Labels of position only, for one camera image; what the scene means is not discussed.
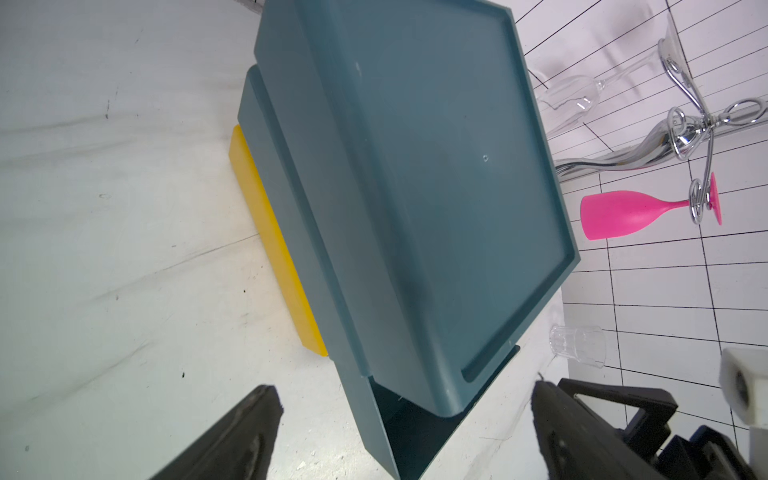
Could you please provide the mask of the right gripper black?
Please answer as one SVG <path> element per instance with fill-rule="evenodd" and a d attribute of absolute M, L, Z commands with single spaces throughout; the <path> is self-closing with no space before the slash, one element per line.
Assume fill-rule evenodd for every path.
<path fill-rule="evenodd" d="M 674 435 L 669 420 L 678 405 L 662 389 L 603 385 L 572 379 L 557 384 L 592 415 L 615 429 L 621 440 L 656 469 L 661 479 L 755 479 L 755 471 L 731 439 L 706 425 L 688 438 Z M 635 415 L 624 429 L 616 428 L 597 414 L 584 397 L 630 406 Z"/>

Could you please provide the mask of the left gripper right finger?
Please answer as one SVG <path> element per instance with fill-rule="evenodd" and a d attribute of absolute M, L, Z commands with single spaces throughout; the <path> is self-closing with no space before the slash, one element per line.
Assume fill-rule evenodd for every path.
<path fill-rule="evenodd" d="M 557 385 L 538 381 L 531 397 L 539 449 L 550 479 L 661 479 L 617 431 Z"/>

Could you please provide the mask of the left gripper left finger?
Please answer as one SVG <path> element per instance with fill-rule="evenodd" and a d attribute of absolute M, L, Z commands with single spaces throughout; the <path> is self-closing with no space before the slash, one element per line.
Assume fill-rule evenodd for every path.
<path fill-rule="evenodd" d="M 156 479 L 265 479 L 283 407 L 260 385 L 154 475 Z"/>

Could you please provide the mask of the teal three-drawer cabinet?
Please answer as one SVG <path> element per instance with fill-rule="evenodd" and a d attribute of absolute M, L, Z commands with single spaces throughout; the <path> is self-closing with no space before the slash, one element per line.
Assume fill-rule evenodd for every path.
<path fill-rule="evenodd" d="M 579 262 L 511 10 L 268 1 L 238 114 L 366 450 L 423 475 Z"/>

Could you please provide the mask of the clear glass cup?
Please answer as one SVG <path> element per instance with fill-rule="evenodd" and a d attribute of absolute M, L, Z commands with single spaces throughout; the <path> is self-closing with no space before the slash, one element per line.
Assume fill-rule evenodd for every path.
<path fill-rule="evenodd" d="M 606 336 L 600 327 L 553 325 L 549 345 L 555 356 L 602 368 L 607 356 Z"/>

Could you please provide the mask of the yellow board under cabinet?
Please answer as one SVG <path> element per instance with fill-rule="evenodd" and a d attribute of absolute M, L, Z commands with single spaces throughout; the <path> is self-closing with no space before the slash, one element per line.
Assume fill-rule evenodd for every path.
<path fill-rule="evenodd" d="M 327 348 L 239 124 L 232 132 L 229 159 L 299 340 L 306 349 L 327 357 Z"/>

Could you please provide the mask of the pink plastic wine glass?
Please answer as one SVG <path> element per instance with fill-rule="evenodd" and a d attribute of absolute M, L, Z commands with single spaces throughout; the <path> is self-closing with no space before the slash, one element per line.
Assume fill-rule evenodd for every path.
<path fill-rule="evenodd" d="M 686 200 L 663 201 L 635 191 L 613 191 L 585 196 L 580 204 L 582 229 L 589 240 L 624 237 L 638 232 L 669 211 L 686 209 L 699 225 L 706 211 L 722 224 L 716 176 L 702 183 L 695 180 Z"/>

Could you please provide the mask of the silver wine glass rack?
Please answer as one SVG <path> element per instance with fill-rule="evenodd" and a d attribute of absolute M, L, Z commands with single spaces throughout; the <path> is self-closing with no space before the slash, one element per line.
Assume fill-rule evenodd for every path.
<path fill-rule="evenodd" d="M 645 139 L 636 146 L 597 157 L 595 159 L 573 158 L 556 165 L 560 178 L 574 177 L 587 171 L 632 171 L 650 168 L 675 157 L 682 162 L 690 159 L 699 146 L 707 146 L 703 176 L 695 180 L 702 183 L 710 179 L 715 136 L 724 127 L 746 127 L 757 123 L 767 115 L 767 103 L 759 98 L 739 100 L 719 113 L 713 113 L 699 92 L 693 76 L 690 85 L 670 70 L 664 72 L 672 83 L 682 91 L 698 113 L 686 114 L 682 108 L 671 108 L 665 120 L 659 122 Z"/>

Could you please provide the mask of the clear hanging wine glass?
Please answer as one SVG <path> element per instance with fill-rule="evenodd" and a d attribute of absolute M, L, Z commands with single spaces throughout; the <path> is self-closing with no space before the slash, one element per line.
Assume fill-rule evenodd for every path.
<path fill-rule="evenodd" d="M 637 60 L 600 78 L 573 75 L 556 80 L 550 88 L 537 94 L 537 107 L 546 135 L 557 136 L 577 127 L 597 108 L 604 90 L 645 68 L 662 72 L 670 70 L 685 85 L 690 85 L 692 74 L 671 13 L 666 16 L 666 35 Z"/>

